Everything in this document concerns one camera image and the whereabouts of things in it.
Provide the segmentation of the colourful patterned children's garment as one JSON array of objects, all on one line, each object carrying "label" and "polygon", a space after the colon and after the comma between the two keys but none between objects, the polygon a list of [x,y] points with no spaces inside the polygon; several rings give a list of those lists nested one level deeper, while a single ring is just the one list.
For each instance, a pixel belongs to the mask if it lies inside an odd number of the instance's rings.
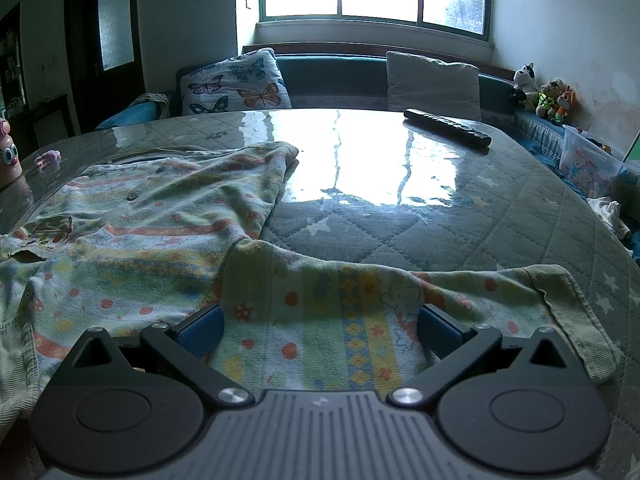
[{"label": "colourful patterned children's garment", "polygon": [[620,356],[562,266],[408,272],[324,261],[259,234],[296,157],[264,143],[96,165],[1,239],[1,425],[34,407],[81,333],[131,337],[209,306],[213,367],[252,390],[388,393],[433,362],[416,316],[434,304],[508,336],[558,330],[603,384]]}]

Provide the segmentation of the quilted green star tablecloth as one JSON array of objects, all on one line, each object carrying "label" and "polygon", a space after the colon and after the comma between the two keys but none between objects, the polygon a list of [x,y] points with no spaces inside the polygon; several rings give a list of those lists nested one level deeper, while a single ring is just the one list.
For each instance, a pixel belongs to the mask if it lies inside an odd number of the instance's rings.
[{"label": "quilted green star tablecloth", "polygon": [[487,154],[375,110],[275,110],[167,118],[56,141],[58,169],[21,154],[36,200],[52,185],[138,148],[299,150],[262,230],[286,249],[406,270],[497,271],[557,263],[576,278],[620,349],[602,392],[613,413],[607,479],[639,474],[639,268],[587,204],[497,128]]}]

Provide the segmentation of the clear plastic storage box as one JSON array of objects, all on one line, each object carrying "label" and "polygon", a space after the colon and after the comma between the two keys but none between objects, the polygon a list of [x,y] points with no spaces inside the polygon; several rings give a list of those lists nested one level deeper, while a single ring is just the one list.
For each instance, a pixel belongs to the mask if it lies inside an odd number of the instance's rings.
[{"label": "clear plastic storage box", "polygon": [[587,197],[610,195],[623,163],[572,126],[564,126],[560,171]]}]

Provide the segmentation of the black remote control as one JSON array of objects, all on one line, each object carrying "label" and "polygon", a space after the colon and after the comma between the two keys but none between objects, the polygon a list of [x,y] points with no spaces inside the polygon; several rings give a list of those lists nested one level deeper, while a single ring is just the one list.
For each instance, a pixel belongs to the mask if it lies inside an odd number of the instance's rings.
[{"label": "black remote control", "polygon": [[439,136],[444,136],[470,148],[484,150],[484,148],[489,148],[492,142],[491,137],[485,133],[462,125],[460,122],[455,122],[450,118],[424,112],[424,110],[408,108],[408,110],[404,111],[404,117],[411,125],[436,133]]}]

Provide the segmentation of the small pink toy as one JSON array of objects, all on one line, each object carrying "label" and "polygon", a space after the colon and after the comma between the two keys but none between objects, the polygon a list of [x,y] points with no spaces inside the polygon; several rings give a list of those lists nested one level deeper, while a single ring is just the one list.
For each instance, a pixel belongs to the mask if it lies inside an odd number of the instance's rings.
[{"label": "small pink toy", "polygon": [[49,166],[58,168],[62,160],[62,154],[58,150],[49,150],[35,158],[35,167],[38,171],[42,171]]}]

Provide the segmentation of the blue cushion at bench end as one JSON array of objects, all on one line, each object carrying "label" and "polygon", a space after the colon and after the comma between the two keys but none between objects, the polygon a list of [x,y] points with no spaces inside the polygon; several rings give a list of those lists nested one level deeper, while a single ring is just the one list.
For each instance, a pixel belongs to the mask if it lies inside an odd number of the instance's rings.
[{"label": "blue cushion at bench end", "polygon": [[105,119],[96,126],[96,130],[143,124],[166,116],[167,106],[164,103],[146,101],[127,107],[121,112]]}]

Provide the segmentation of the pink cartoon-eyed bottle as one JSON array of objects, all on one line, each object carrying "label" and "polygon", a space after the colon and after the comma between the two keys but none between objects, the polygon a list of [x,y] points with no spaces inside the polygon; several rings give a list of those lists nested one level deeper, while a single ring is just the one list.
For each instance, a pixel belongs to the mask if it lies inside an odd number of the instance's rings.
[{"label": "pink cartoon-eyed bottle", "polygon": [[10,132],[9,122],[0,118],[0,188],[2,190],[21,177],[23,173],[20,155]]}]

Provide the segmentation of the black and white plush toy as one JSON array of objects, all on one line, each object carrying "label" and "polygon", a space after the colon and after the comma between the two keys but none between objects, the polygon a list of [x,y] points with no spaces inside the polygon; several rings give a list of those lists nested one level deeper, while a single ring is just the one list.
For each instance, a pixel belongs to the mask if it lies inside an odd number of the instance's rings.
[{"label": "black and white plush toy", "polygon": [[513,87],[509,96],[513,106],[525,107],[529,112],[535,110],[539,100],[535,78],[534,63],[525,64],[514,73]]}]

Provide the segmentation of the plain grey cushion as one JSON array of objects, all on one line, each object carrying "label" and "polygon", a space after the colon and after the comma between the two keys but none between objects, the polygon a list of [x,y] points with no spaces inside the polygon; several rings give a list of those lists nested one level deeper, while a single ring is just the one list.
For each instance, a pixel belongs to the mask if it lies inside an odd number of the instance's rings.
[{"label": "plain grey cushion", "polygon": [[388,51],[386,53],[387,109],[424,112],[482,120],[480,70],[468,63]]}]

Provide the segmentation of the orange plush toy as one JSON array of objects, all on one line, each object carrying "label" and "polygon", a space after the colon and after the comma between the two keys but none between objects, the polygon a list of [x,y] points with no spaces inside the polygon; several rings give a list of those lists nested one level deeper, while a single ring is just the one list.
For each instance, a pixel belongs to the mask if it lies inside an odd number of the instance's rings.
[{"label": "orange plush toy", "polygon": [[575,91],[567,86],[563,93],[556,100],[556,104],[558,107],[555,110],[555,114],[553,116],[553,122],[555,125],[564,125],[572,107],[575,102]]}]

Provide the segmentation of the green and brown plush toy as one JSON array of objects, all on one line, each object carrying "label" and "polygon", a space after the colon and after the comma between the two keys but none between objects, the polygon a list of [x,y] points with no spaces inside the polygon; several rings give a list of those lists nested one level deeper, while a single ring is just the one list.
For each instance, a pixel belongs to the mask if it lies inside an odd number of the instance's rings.
[{"label": "green and brown plush toy", "polygon": [[551,120],[558,109],[558,97],[565,91],[566,84],[560,78],[554,78],[540,87],[535,113],[539,118]]}]

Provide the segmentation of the butterfly print pillow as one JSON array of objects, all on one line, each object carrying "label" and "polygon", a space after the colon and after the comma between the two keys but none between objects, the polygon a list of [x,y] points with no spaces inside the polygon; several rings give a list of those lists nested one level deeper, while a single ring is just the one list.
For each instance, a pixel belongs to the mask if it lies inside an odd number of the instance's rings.
[{"label": "butterfly print pillow", "polygon": [[180,94],[183,115],[292,108],[270,48],[226,58],[182,76]]}]

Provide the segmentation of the teal bench sofa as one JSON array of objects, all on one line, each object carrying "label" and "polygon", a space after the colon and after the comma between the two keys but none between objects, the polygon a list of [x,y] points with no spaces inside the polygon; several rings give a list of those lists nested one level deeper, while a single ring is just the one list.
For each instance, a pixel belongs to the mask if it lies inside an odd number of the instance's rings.
[{"label": "teal bench sofa", "polygon": [[[382,110],[387,106],[386,61],[380,56],[337,53],[276,54],[291,103],[297,108],[341,107]],[[585,194],[559,168],[564,125],[539,118],[535,111],[513,106],[513,81],[492,73],[480,74],[480,109],[483,120],[514,134],[518,143],[548,167],[583,200]],[[129,106],[152,101],[167,106],[166,117],[182,113],[180,89],[145,93]]]}]

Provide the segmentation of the dark door with glass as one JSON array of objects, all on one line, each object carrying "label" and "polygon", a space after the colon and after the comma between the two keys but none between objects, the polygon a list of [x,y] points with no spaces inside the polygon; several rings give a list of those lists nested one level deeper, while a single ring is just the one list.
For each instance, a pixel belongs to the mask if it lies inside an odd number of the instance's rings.
[{"label": "dark door with glass", "polygon": [[70,85],[89,132],[144,92],[137,0],[64,0]]}]

